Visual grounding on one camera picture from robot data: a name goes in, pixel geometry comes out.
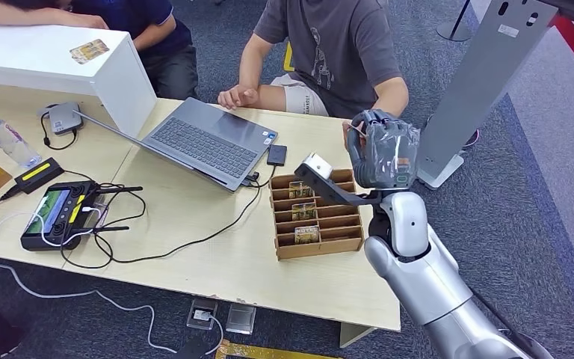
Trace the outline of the person's right hand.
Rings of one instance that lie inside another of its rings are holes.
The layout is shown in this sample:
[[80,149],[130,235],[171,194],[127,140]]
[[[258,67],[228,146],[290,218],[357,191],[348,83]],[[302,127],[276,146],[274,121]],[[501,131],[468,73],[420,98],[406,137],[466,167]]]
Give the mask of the person's right hand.
[[221,91],[217,97],[217,103],[227,109],[250,107],[259,100],[257,89],[235,85],[229,90]]

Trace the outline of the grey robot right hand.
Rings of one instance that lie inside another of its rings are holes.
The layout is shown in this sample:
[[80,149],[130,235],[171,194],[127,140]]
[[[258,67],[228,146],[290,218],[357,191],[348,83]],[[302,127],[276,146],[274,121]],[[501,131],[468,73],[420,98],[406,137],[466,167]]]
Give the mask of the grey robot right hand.
[[421,131],[381,110],[365,110],[351,121],[348,153],[363,188],[405,190],[417,172]]

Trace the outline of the hand of blue person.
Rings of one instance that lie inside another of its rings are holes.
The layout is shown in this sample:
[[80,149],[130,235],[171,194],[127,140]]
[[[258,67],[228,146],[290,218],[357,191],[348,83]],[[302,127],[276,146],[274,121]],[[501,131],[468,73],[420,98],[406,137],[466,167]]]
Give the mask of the hand of blue person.
[[80,13],[67,13],[64,18],[64,25],[80,28],[109,29],[107,23],[102,17]]

